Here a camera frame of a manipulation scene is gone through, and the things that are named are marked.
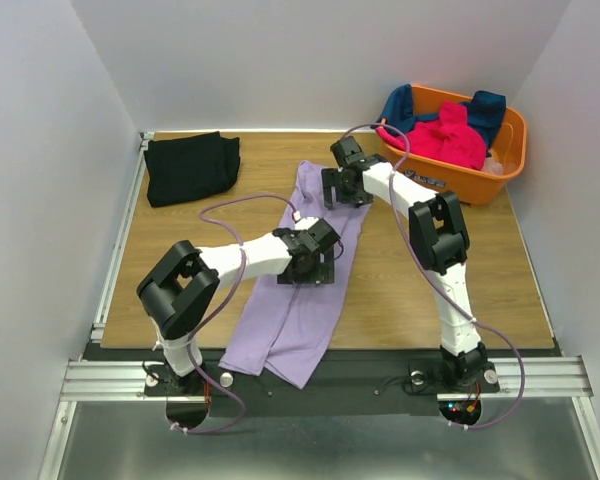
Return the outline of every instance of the pink garment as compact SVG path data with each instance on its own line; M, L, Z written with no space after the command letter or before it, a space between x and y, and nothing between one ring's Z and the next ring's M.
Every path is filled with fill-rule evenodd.
M407 133L411 153L423 157L458 165L459 167L482 170L487 150L478 132L467 124L467 107L444 102L438 118L431 122L418 122ZM404 140L390 135L384 127L376 129L385 143L404 150Z

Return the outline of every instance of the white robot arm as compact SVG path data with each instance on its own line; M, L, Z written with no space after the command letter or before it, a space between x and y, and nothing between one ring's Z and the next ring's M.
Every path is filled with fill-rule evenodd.
M151 317L170 368L185 377L202 354L195 334L217 289L232 285L246 257L240 281L277 275L278 283L333 283L333 246L340 240L320 218L299 219L294 229L278 228L258 239L212 248L176 243L140 283L137 294Z
M332 205L335 190L339 203L360 205L378 197L393 203L408 218L410 248L437 290L434 295L442 327L443 377L451 386L475 381L478 372L492 365L474 319L465 318L438 293L443 292L464 313L472 315L465 281L469 236L457 196L438 193L396 174L382 156L366 156L353 137L334 143L331 151L339 167L322 172L325 205ZM442 225L436 226L434 220Z
M374 197L379 197L387 203L389 198L389 177L393 174L391 164L376 163L362 172L364 191ZM396 175L393 181L396 209L409 218L409 210L416 203L426 203L435 199L438 192L422 187L404 175ZM440 289L460 305L466 312L471 313L469 295L465 282L466 263L456 263L441 274L429 270L427 275ZM449 302L438 293L434 293L438 314L442 322L442 347L454 356L468 352L478 347L480 335L475 326L468 322Z

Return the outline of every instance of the folded black garment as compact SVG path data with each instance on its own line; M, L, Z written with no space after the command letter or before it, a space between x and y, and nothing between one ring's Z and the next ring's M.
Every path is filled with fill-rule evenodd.
M219 132L150 141L144 152L152 207L200 200L226 192L238 180L240 139Z

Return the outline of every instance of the orange laundry basket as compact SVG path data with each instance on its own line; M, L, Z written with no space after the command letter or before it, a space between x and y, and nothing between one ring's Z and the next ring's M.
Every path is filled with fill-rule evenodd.
M412 92L416 115L437 112L445 101L457 103L471 100L471 97L419 85L413 85ZM393 164L404 155L403 151L385 143L383 145L384 155ZM526 146L527 124L522 115L507 107L502 127L490 150L494 159L503 165L503 175L479 172L414 154L409 155L400 170L426 187L440 192L452 190L463 202L484 205L522 171Z

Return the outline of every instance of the wooden surface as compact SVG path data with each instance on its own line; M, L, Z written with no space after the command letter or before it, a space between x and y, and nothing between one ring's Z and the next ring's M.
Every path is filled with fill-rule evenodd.
M159 134L156 139L187 134ZM106 348L151 347L155 332L136 297L136 287L173 243L193 245L234 243L222 228L201 222L198 211L228 198L256 192L288 197L301 160L333 166L329 146L336 134L244 133L239 136L242 165L237 184L226 194L171 207L153 209L140 189L129 238L102 339ZM378 151L372 134L357 136L367 153ZM284 203L260 199L214 212L236 228L245 240L275 228ZM506 191L484 207L463 206L471 239L467 283L478 319L507 333L520 347L552 347L551 334L518 233ZM226 346L254 280L244 282L225 311L201 330L199 344ZM228 290L216 294L212 307ZM484 334L491 347L505 346ZM405 247L391 209L376 201L363 225L345 307L332 348L437 348L440 326L431 288L421 278Z

